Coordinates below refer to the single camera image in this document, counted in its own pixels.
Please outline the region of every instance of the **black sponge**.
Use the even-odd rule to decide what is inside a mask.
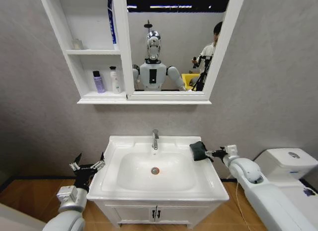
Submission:
[[[205,152],[207,151],[207,149],[205,148],[205,145],[203,144],[203,142],[199,141],[194,144],[190,144],[190,148],[192,150],[193,158],[195,161],[204,160],[205,158],[208,158],[205,155]]]

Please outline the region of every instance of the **toilet tank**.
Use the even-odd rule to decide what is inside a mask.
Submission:
[[[268,149],[255,162],[269,181],[279,183],[299,180],[318,165],[316,159],[299,148]]]

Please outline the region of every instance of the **yellow object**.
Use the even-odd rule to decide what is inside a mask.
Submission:
[[[189,89],[193,89],[192,86],[190,86],[190,81],[195,78],[195,77],[199,77],[200,74],[182,74],[182,80],[185,84],[185,89],[189,90]]]

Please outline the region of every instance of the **bathroom sink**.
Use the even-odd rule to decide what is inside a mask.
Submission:
[[[194,169],[183,154],[130,153],[120,163],[117,184],[129,190],[188,190],[195,185]]]
[[[93,178],[90,200],[228,200],[212,163],[194,161],[189,145],[200,137],[111,136],[105,167]]]

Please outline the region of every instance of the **cable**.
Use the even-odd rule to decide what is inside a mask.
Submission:
[[[238,185],[239,185],[239,183],[237,183],[237,187],[236,187],[236,189],[235,189],[235,196],[236,196],[236,198],[237,198],[238,209],[239,209],[240,215],[242,215],[242,218],[243,218],[244,222],[245,222],[246,225],[247,225],[248,230],[249,230],[249,231],[252,231],[252,230],[250,229],[250,227],[249,227],[249,225],[248,225],[246,219],[244,218],[242,209],[240,208],[240,205],[239,205],[239,198],[238,198],[238,187],[239,187],[239,186],[238,186]]]

